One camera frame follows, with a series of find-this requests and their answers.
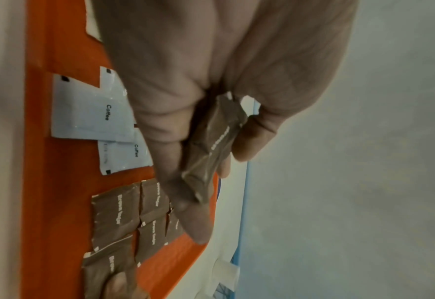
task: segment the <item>brown sugar packet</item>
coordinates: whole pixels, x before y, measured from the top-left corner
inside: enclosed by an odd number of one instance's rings
[[[132,236],[116,241],[97,252],[88,252],[83,258],[84,298],[101,299],[107,280],[125,272],[128,298],[132,297],[136,284],[136,266],[132,254]]]
[[[166,215],[138,228],[138,246],[135,262],[140,266],[165,245]]]
[[[208,186],[217,167],[231,153],[232,143],[247,115],[236,100],[226,94],[212,100],[183,152],[181,177],[201,203],[209,201]]]
[[[140,223],[140,188],[136,184],[93,196],[93,248],[107,246],[135,231]]]
[[[173,210],[169,213],[168,219],[169,220],[167,234],[165,237],[165,245],[168,245],[171,242],[175,241],[184,233],[183,227],[181,226],[181,223],[179,222],[179,219],[178,217],[176,217]]]
[[[140,190],[140,219],[142,225],[156,220],[169,211],[169,198],[156,179],[142,181]]]

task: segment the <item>hand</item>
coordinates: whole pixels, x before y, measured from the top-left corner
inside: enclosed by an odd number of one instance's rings
[[[251,159],[286,119],[326,89],[357,3],[93,0],[104,46],[128,91],[157,179],[196,242],[209,240],[212,225],[207,207],[194,201],[181,180],[179,164],[198,101],[210,87],[221,86],[262,105],[233,144],[237,160]]]
[[[124,272],[111,277],[104,287],[102,299],[150,299],[150,295],[137,286],[130,296],[127,289],[127,277]]]

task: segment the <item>orange tray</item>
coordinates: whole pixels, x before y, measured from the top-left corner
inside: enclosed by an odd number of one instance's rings
[[[22,299],[83,298],[81,262],[92,250],[91,196],[154,176],[151,167],[102,176],[96,141],[50,135],[52,74],[99,87],[100,66],[111,68],[102,44],[85,28],[84,0],[28,0]],[[165,298],[204,248],[180,237],[137,269],[139,285],[152,298]]]

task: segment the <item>white packet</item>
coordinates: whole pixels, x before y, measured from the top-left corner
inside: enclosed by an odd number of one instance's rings
[[[118,79],[114,72],[110,70],[111,73],[108,73],[107,70],[101,68],[101,73]],[[134,114],[122,83],[101,76],[101,85],[105,88],[99,89],[73,78],[54,75],[53,137],[134,141]]]
[[[153,165],[152,157],[139,129],[134,143],[98,141],[100,172],[103,175]]]

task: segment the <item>gray surface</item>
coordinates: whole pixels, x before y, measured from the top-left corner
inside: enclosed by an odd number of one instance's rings
[[[238,299],[435,298],[435,0],[363,1],[249,179]]]

